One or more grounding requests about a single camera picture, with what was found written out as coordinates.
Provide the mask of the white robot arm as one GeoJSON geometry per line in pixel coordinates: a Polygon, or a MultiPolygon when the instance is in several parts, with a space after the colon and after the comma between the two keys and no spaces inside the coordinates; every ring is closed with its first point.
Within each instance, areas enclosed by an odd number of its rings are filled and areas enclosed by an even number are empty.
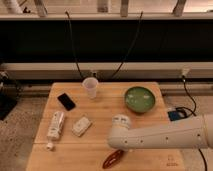
{"type": "Polygon", "coordinates": [[[164,125],[131,129],[126,115],[115,115],[107,139],[115,149],[213,149],[213,115],[199,115],[164,125]]]}

